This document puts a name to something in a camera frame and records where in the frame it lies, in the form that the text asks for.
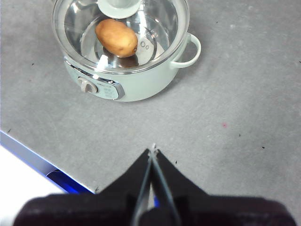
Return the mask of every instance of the pot handle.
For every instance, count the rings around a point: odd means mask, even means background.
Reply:
[[[202,50],[202,45],[200,43],[200,41],[198,40],[198,38],[196,36],[194,36],[193,34],[187,33],[187,43],[192,42],[193,44],[196,45],[197,47],[197,53],[196,55],[189,61],[187,62],[177,62],[177,60],[180,58],[180,56],[182,55],[179,54],[177,55],[174,60],[170,63],[172,68],[184,68],[184,67],[189,67],[191,65],[193,65],[196,60],[198,59],[199,55],[201,54],[201,50]]]

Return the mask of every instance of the potato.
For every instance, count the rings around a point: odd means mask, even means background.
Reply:
[[[118,57],[130,57],[137,50],[138,39],[135,32],[122,22],[103,20],[96,26],[95,33],[102,45]]]

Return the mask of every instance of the control panel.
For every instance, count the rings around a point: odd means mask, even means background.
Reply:
[[[117,100],[124,96],[124,90],[120,83],[100,78],[97,74],[87,73],[71,65],[66,59],[65,65],[73,80],[80,86],[81,91],[109,100]]]

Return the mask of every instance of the blue edge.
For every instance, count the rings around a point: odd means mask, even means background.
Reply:
[[[67,193],[94,193],[3,131],[0,131],[0,141],[1,145],[17,158],[22,160],[42,176],[46,177],[52,183],[65,190]],[[156,197],[154,197],[154,206],[159,206],[159,201]]]

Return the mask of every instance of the electric cooking pot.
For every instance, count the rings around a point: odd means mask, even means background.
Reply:
[[[189,8],[185,0],[142,0],[131,17],[118,19],[134,30],[137,52],[118,58],[108,52],[95,34],[107,19],[97,0],[56,0],[53,28],[72,79],[84,92],[104,99],[130,102],[149,98],[163,90],[179,68],[192,65],[201,52],[199,40],[187,32]],[[178,62],[187,43],[195,44],[195,56]]]

